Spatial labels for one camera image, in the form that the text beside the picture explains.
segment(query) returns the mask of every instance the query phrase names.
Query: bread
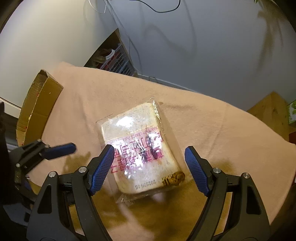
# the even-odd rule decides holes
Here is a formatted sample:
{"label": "bread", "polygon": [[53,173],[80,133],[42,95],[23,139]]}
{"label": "bread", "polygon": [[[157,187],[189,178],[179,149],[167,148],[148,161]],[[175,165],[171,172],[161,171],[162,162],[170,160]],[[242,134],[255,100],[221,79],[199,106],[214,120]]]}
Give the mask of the bread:
{"label": "bread", "polygon": [[101,128],[105,144],[115,148],[111,172],[122,193],[142,193],[184,180],[163,135],[155,102],[121,113]]}

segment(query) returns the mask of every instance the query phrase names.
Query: metal screw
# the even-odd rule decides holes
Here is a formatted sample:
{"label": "metal screw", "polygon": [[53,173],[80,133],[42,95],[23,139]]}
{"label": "metal screw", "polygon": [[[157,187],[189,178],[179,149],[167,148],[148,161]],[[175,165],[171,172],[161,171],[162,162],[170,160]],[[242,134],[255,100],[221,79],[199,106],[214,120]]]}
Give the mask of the metal screw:
{"label": "metal screw", "polygon": [[79,170],[78,170],[80,173],[84,173],[84,172],[86,172],[86,167],[81,167],[81,168],[79,168]]}
{"label": "metal screw", "polygon": [[246,178],[246,179],[248,179],[248,178],[250,178],[250,174],[249,173],[244,173],[243,175],[242,175],[244,178]]}
{"label": "metal screw", "polygon": [[49,175],[49,177],[54,177],[55,176],[55,172],[50,172],[48,175]]}
{"label": "metal screw", "polygon": [[220,168],[214,167],[213,172],[219,174],[221,172]]}

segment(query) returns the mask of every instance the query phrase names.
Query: plastic wrapper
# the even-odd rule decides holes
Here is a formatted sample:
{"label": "plastic wrapper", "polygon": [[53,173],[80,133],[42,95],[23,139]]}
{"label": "plastic wrapper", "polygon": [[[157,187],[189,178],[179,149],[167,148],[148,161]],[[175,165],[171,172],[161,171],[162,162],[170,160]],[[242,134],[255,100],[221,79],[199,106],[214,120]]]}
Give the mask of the plastic wrapper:
{"label": "plastic wrapper", "polygon": [[107,175],[116,202],[169,190],[190,179],[168,121],[154,98],[97,122],[102,147],[111,144]]}

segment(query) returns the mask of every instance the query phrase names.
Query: white curved panel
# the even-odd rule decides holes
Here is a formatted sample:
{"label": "white curved panel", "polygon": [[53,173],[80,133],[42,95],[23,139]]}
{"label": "white curved panel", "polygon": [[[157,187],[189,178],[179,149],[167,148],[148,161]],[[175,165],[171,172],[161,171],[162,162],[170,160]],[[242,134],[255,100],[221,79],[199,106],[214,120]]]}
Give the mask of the white curved panel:
{"label": "white curved panel", "polygon": [[116,28],[88,0],[24,0],[0,34],[0,97],[21,107],[40,69],[84,66]]}

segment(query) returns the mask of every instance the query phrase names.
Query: orange cloth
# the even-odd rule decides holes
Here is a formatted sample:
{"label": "orange cloth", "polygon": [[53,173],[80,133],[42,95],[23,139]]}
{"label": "orange cloth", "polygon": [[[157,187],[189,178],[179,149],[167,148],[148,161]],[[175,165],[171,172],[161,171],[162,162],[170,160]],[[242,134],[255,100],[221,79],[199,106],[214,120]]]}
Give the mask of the orange cloth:
{"label": "orange cloth", "polygon": [[[269,221],[277,215],[295,175],[296,148],[256,117],[202,94],[98,69],[61,63],[52,75],[64,90],[42,139],[52,146],[73,142],[77,152],[43,161],[29,173],[32,182],[42,185],[52,170],[64,174],[87,165],[101,152],[96,121],[155,96],[182,152],[192,145],[202,158],[227,174],[248,172]],[[129,207],[115,204],[107,182],[103,187],[93,199],[114,241],[186,240],[206,201],[194,182],[136,200]],[[216,232],[223,230],[227,211],[226,207]]]}

